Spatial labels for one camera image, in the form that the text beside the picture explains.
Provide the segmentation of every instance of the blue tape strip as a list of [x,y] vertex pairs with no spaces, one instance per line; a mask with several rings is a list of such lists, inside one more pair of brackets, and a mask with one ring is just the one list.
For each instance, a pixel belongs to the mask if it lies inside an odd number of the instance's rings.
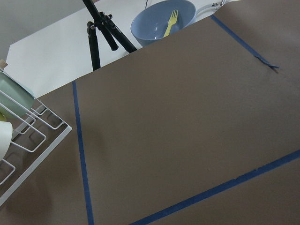
[[83,135],[82,135],[82,131],[81,131],[81,122],[80,122],[80,114],[79,114],[79,104],[78,104],[76,81],[73,81],[72,85],[73,85],[73,98],[74,98],[74,105],[75,105],[77,137],[78,137],[78,146],[79,146],[79,154],[80,154],[80,164],[81,164],[81,172],[82,172],[82,180],[83,180],[85,205],[86,205],[86,211],[87,211],[87,216],[88,216],[88,223],[89,223],[89,225],[94,225],[92,203],[91,203],[91,199],[90,199],[88,173],[87,173],[86,164],[85,164]]
[[231,29],[229,29],[224,23],[222,23],[214,15],[211,15],[210,18],[214,22],[216,22],[221,28],[223,28],[237,42],[239,42],[244,48],[246,48],[251,54],[253,54],[256,58],[258,58],[261,62],[263,62],[270,68],[279,68],[279,66],[270,64],[263,56],[261,56],[257,51],[255,51],[252,47],[250,47],[245,41],[243,41],[239,36],[237,36]]
[[188,198],[188,199],[186,199],[186,200],[184,200],[184,201],[182,201],[180,203],[177,203],[177,204],[175,204],[175,205],[173,205],[173,206],[171,206],[169,208],[166,208],[166,209],[161,210],[161,211],[159,211],[157,213],[154,213],[154,214],[152,214],[152,215],[150,215],[148,217],[145,217],[145,218],[143,218],[141,220],[138,220],[138,221],[132,223],[131,225],[146,225],[146,224],[152,223],[152,222],[154,222],[154,221],[156,221],[158,219],[166,217],[166,216],[168,216],[168,215],[170,215],[172,213],[175,213],[175,212],[177,212],[177,211],[179,211],[181,209],[184,209],[184,208],[186,208],[188,206],[191,206],[191,205],[193,205],[195,203],[198,203],[198,202],[200,202],[200,201],[202,201],[204,199],[212,197],[212,196],[214,196],[214,195],[216,195],[216,194],[218,194],[220,192],[223,192],[223,191],[225,191],[227,189],[230,189],[230,188],[232,188],[234,186],[237,186],[237,185],[239,185],[239,184],[241,184],[243,182],[246,182],[246,181],[248,181],[248,180],[250,180],[250,179],[252,179],[254,177],[257,177],[257,176],[259,176],[259,175],[261,175],[263,173],[266,173],[266,172],[269,172],[269,171],[271,171],[273,169],[276,169],[276,168],[278,168],[278,167],[280,167],[280,166],[282,166],[282,165],[284,165],[286,163],[289,163],[289,162],[291,162],[291,161],[293,161],[295,159],[298,159],[298,158],[300,158],[300,150],[298,150],[298,151],[296,151],[296,152],[294,152],[292,154],[289,154],[287,156],[284,156],[284,157],[282,157],[282,158],[280,158],[278,160],[275,160],[275,161],[273,161],[273,162],[271,162],[271,163],[269,163],[267,165],[259,167],[256,170],[252,170],[252,171],[250,171],[250,172],[248,172],[248,173],[246,173],[244,175],[239,176],[236,179],[232,179],[232,180],[230,180],[230,181],[228,181],[226,183],[223,183],[223,184],[218,185],[218,186],[216,186],[216,187],[214,187],[212,189],[209,189],[209,190],[204,191],[204,192],[202,192],[202,193],[200,193],[198,195],[195,195],[195,196],[193,196],[191,198]]

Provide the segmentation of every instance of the white cup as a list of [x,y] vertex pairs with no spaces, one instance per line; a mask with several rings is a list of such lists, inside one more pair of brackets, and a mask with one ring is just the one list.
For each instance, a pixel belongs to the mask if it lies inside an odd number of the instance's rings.
[[0,121],[0,160],[4,158],[8,151],[12,135],[13,126],[11,123]]

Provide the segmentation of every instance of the bowl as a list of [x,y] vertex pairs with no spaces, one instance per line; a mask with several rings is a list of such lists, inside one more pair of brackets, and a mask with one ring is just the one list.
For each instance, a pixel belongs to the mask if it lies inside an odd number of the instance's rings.
[[13,135],[13,126],[9,122],[0,121],[0,161],[4,158]]
[[[24,106],[26,109],[30,109],[34,102],[34,97],[31,91],[15,82],[12,78],[5,73],[0,72],[0,90]],[[19,104],[14,103],[12,100],[4,96],[0,92],[0,103],[10,109],[19,117],[23,116],[27,111],[23,109]],[[9,111],[0,106],[0,113],[6,118],[14,118],[15,116]]]
[[170,34],[195,22],[196,8],[187,0],[167,0],[143,10],[131,23],[131,33],[141,46],[147,46],[163,38],[173,10],[178,10],[178,19]]

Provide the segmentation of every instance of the black tripod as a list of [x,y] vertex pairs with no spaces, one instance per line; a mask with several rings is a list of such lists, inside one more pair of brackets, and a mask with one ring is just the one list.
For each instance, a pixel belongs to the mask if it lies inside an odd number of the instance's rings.
[[119,48],[117,43],[113,39],[113,36],[125,48],[127,52],[132,53],[136,50],[133,44],[113,23],[113,21],[111,20],[111,18],[113,17],[112,15],[105,15],[104,12],[98,12],[92,0],[83,0],[83,2],[94,19],[94,22],[88,22],[90,55],[92,59],[93,70],[99,69],[101,67],[96,28],[98,28],[102,32],[112,51],[115,51]]

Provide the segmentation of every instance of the yellow fork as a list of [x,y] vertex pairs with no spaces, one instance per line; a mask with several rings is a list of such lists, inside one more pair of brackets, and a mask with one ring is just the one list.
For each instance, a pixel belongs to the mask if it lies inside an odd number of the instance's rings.
[[178,10],[173,10],[171,17],[168,21],[168,27],[165,30],[164,37],[166,37],[170,34],[170,30],[171,30],[172,26],[177,22],[177,17],[178,17]]

